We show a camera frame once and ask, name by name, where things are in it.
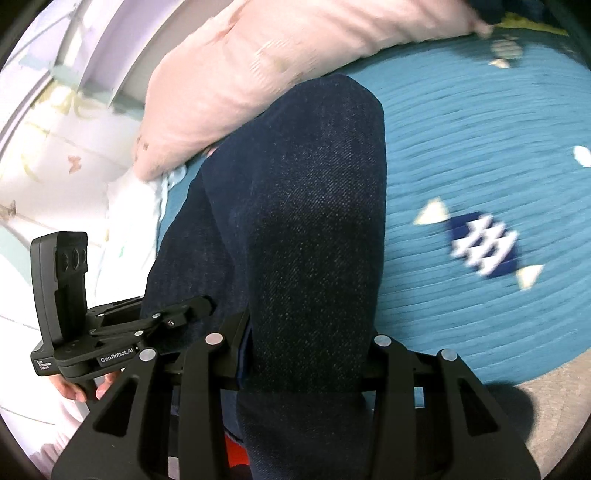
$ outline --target blue carpet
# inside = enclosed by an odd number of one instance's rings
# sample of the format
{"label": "blue carpet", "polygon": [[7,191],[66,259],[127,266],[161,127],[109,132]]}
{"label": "blue carpet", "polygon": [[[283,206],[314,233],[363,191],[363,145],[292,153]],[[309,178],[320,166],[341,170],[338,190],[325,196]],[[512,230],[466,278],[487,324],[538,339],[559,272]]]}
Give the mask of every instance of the blue carpet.
{"label": "blue carpet", "polygon": [[[523,57],[490,65],[515,35]],[[591,72],[570,40],[498,29],[391,48],[341,71],[382,102],[388,156],[385,265],[376,327],[416,351],[453,348],[484,382],[519,384],[591,346]],[[170,193],[161,235],[201,157]],[[451,216],[490,214],[519,233],[520,267],[543,265],[530,290],[514,273],[479,276],[452,258],[447,223],[413,225],[441,198]]]}

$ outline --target pink pillow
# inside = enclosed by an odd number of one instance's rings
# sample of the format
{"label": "pink pillow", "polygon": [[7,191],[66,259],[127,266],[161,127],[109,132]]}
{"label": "pink pillow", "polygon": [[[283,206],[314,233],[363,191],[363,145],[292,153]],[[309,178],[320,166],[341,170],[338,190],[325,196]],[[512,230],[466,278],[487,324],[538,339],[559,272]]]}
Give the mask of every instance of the pink pillow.
{"label": "pink pillow", "polygon": [[383,48],[491,31],[463,0],[235,0],[154,70],[135,174],[176,168],[294,85]]}

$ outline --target blue jeans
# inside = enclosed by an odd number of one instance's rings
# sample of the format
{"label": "blue jeans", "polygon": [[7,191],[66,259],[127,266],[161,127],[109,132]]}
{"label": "blue jeans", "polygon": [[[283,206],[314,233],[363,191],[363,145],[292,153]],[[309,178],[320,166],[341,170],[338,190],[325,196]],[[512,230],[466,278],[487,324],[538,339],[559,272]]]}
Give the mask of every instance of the blue jeans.
{"label": "blue jeans", "polygon": [[207,295],[181,350],[249,308],[252,365],[223,396],[255,480],[361,479],[371,409],[360,394],[384,265],[384,113],[331,75],[302,83],[225,139],[168,229],[143,312]]}

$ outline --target red object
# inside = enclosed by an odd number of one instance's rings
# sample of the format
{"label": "red object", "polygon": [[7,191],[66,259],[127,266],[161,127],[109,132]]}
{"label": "red object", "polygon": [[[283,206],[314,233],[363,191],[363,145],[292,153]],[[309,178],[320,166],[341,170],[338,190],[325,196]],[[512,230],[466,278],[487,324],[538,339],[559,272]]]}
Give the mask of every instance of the red object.
{"label": "red object", "polygon": [[250,465],[246,450],[226,435],[226,450],[228,451],[228,462],[230,468],[236,465]]}

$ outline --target human hand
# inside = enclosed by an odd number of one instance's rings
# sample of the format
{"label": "human hand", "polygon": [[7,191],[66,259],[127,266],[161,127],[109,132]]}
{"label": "human hand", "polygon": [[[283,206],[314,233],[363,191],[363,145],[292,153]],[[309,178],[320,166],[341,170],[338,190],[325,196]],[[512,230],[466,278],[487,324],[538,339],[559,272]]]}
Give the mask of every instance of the human hand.
{"label": "human hand", "polygon": [[[102,396],[105,395],[105,392],[111,387],[111,385],[120,375],[120,371],[111,372],[110,374],[105,375],[105,381],[101,383],[101,385],[96,389],[96,398],[98,400],[100,400]],[[51,375],[48,378],[62,397],[68,398],[69,400],[77,400],[83,403],[87,400],[86,394],[78,385],[68,382],[68,380],[66,380],[61,375]]]}

